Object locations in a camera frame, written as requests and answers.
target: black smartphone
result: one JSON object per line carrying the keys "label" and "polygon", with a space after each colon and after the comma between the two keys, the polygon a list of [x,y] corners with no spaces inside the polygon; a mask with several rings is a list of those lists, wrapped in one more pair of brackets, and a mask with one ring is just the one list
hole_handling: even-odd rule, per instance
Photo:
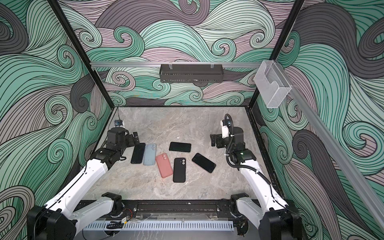
{"label": "black smartphone", "polygon": [[173,163],[173,182],[185,182],[186,164],[185,158],[175,158],[175,162]]}
{"label": "black smartphone", "polygon": [[135,145],[133,149],[133,154],[131,158],[132,164],[140,164],[143,162],[143,156],[145,151],[145,143],[141,142],[138,145]]}
{"label": "black smartphone", "polygon": [[196,163],[209,173],[212,173],[216,167],[216,164],[214,162],[204,157],[200,153],[196,153],[196,155],[192,158],[192,162]]}
{"label": "black smartphone", "polygon": [[191,144],[182,142],[171,142],[169,145],[169,150],[174,152],[191,152]]}

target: smartphone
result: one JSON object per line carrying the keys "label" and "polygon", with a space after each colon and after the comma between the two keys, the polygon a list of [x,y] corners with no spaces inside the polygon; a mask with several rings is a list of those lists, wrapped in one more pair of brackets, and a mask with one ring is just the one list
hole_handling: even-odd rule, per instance
{"label": "smartphone", "polygon": [[135,145],[135,148],[133,149],[133,154],[131,158],[132,164],[140,164],[143,162],[143,156],[145,151],[145,143],[139,143],[138,145]]}
{"label": "smartphone", "polygon": [[169,150],[174,152],[191,152],[191,144],[182,142],[171,142],[169,145]]}
{"label": "smartphone", "polygon": [[173,174],[172,167],[170,166],[167,154],[162,153],[156,156],[157,166],[159,167],[160,175],[162,178],[169,177]]}
{"label": "smartphone", "polygon": [[175,162],[173,163],[173,182],[185,182],[186,164],[185,158],[175,158]]}
{"label": "smartphone", "polygon": [[146,166],[155,165],[156,144],[147,144],[145,146],[143,164]]}
{"label": "smartphone", "polygon": [[196,153],[196,155],[192,158],[192,162],[196,163],[209,173],[212,173],[216,167],[216,164],[214,162],[207,159],[200,153]]}

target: black phone case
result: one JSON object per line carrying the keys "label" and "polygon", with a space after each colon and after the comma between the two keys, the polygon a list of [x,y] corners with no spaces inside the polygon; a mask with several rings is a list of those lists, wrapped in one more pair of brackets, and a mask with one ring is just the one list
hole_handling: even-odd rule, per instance
{"label": "black phone case", "polygon": [[173,182],[185,182],[185,166],[187,160],[183,157],[175,158],[173,164]]}
{"label": "black phone case", "polygon": [[132,164],[142,163],[143,157],[144,157],[144,151],[145,151],[145,143],[139,143],[138,145],[135,145],[135,148],[133,149],[131,163]]}

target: wave pattern wallpaper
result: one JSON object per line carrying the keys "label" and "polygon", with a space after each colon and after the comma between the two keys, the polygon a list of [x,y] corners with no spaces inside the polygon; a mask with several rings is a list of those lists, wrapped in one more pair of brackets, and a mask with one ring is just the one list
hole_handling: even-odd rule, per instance
{"label": "wave pattern wallpaper", "polygon": [[[59,0],[91,61],[269,59],[294,0]],[[321,2],[313,0],[311,4]],[[161,83],[159,68],[99,68],[115,105],[248,105],[257,69]]]}
{"label": "wave pattern wallpaper", "polygon": [[85,165],[111,109],[46,0],[0,0],[0,238]]}
{"label": "wave pattern wallpaper", "polygon": [[[278,61],[384,200],[384,1],[304,6]],[[373,240],[384,234],[290,95],[261,97],[257,124],[288,199],[311,239]]]}

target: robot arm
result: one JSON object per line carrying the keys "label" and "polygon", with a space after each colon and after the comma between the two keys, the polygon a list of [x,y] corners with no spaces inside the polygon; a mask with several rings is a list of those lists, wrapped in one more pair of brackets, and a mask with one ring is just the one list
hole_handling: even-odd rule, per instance
{"label": "robot arm", "polygon": [[237,211],[258,228],[260,239],[301,239],[299,211],[293,204],[288,205],[264,176],[252,151],[245,148],[243,130],[233,126],[228,114],[220,125],[222,134],[211,135],[211,145],[226,148],[227,163],[244,175],[260,203],[258,206],[248,196],[241,196],[236,199]]}
{"label": "robot arm", "polygon": [[107,132],[106,147],[95,151],[83,169],[43,207],[34,206],[27,214],[28,240],[72,240],[84,227],[99,217],[120,216],[121,196],[107,192],[102,197],[74,211],[91,186],[104,175],[127,147],[140,143],[137,133],[129,134],[122,121]]}

